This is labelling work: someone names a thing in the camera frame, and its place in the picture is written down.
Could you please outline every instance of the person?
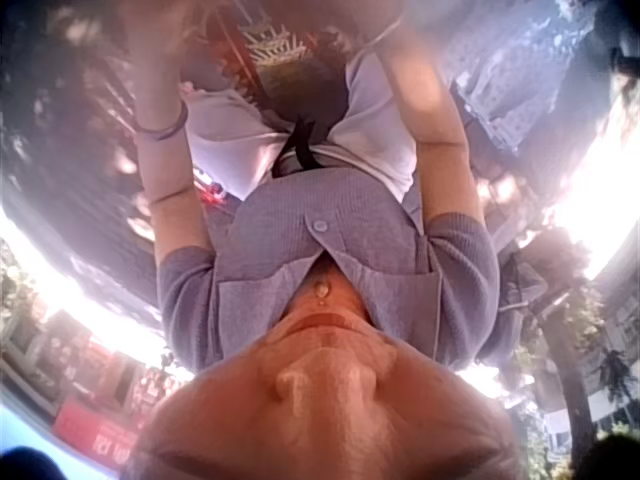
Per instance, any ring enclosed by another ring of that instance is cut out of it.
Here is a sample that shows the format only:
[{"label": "person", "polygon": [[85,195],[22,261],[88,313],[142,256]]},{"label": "person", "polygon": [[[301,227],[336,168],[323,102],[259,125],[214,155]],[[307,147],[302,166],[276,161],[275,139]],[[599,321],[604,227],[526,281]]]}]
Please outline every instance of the person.
[{"label": "person", "polygon": [[[349,110],[294,153],[232,91],[187,98],[187,119],[185,5],[126,18],[164,328],[197,376],[123,478],[517,478],[505,413],[451,371],[492,331],[499,273],[462,122],[401,1],[336,2],[366,47]],[[194,161],[244,201],[219,245]],[[401,205],[415,170],[421,226]]]}]

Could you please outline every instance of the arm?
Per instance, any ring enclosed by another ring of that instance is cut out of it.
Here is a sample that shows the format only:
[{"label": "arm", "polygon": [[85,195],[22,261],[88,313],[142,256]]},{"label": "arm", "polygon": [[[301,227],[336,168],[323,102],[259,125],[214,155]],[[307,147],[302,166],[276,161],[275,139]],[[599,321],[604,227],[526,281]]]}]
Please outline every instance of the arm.
[{"label": "arm", "polygon": [[[179,51],[188,3],[180,10],[150,1],[127,12],[134,65],[136,116],[146,129],[164,129],[180,114]],[[193,183],[193,165],[184,130],[162,142],[138,139],[138,158],[156,236],[156,263],[184,247],[213,252]]]},{"label": "arm", "polygon": [[484,224],[464,127],[424,40],[402,24],[376,45],[376,53],[417,144],[425,228],[445,213],[462,213]]}]

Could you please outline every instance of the black strap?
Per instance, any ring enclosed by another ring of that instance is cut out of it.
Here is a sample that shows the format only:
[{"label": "black strap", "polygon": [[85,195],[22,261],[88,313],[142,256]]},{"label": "black strap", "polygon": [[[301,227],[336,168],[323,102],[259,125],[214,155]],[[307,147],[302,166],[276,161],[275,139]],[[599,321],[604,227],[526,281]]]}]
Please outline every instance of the black strap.
[{"label": "black strap", "polygon": [[278,155],[278,159],[276,160],[276,164],[273,168],[273,178],[282,178],[284,176],[280,171],[280,164],[284,155],[291,150],[295,150],[296,157],[298,158],[303,170],[309,171],[324,168],[315,159],[313,152],[311,152],[311,147],[309,146],[309,141],[311,140],[311,134],[313,133],[314,127],[315,122],[313,121],[301,118],[296,121],[293,133],[287,140],[287,143],[280,152],[280,155]]}]

